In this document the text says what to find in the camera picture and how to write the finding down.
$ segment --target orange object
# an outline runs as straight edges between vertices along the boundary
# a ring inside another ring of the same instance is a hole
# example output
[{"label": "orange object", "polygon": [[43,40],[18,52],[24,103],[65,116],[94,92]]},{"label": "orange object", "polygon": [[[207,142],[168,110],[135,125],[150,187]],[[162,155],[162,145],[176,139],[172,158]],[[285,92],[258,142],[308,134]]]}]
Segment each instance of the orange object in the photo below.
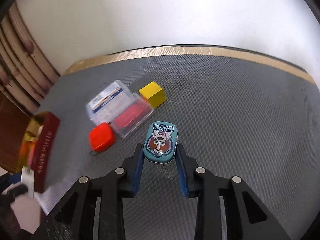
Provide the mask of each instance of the orange object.
[{"label": "orange object", "polygon": [[116,141],[115,135],[107,123],[101,123],[89,133],[91,149],[97,153],[103,152]]}]

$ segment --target clear plastic box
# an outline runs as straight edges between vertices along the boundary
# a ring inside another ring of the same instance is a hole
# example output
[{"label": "clear plastic box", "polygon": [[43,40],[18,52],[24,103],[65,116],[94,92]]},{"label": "clear plastic box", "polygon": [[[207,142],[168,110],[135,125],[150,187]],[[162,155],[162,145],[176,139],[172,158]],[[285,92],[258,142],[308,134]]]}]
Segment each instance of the clear plastic box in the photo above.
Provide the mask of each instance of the clear plastic box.
[{"label": "clear plastic box", "polygon": [[122,138],[141,125],[154,110],[149,102],[137,93],[132,94],[132,96],[134,98],[132,103],[110,123],[113,130]]},{"label": "clear plastic box", "polygon": [[95,125],[109,123],[121,114],[135,97],[120,80],[116,80],[86,105],[87,114]]}]

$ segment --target teal tin box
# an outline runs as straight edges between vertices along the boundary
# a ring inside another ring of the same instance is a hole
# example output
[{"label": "teal tin box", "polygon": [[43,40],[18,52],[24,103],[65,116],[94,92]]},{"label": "teal tin box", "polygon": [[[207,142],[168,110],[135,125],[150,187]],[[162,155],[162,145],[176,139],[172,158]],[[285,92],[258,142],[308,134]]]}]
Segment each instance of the teal tin box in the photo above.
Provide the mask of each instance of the teal tin box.
[{"label": "teal tin box", "polygon": [[169,122],[153,122],[148,129],[143,153],[148,161],[166,164],[173,160],[178,139],[176,126]]}]

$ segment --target white backdrop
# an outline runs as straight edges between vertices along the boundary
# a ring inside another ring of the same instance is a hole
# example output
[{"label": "white backdrop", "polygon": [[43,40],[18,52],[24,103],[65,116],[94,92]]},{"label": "white backdrop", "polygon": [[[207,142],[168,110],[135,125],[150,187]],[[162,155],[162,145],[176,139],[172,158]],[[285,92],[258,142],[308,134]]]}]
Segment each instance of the white backdrop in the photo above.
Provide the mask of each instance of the white backdrop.
[{"label": "white backdrop", "polygon": [[62,73],[128,49],[212,44],[305,68],[320,85],[320,26],[304,0],[18,0],[35,41]]}]

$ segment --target cartoon dog illustration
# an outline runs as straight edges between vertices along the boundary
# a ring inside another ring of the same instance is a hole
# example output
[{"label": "cartoon dog illustration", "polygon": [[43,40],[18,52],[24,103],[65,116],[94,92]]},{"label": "cartoon dog illustration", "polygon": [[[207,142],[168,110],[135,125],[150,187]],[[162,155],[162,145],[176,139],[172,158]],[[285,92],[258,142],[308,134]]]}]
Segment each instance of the cartoon dog illustration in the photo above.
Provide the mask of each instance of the cartoon dog illustration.
[{"label": "cartoon dog illustration", "polygon": [[161,157],[172,151],[172,132],[153,130],[152,136],[149,137],[147,150],[154,157]]}]

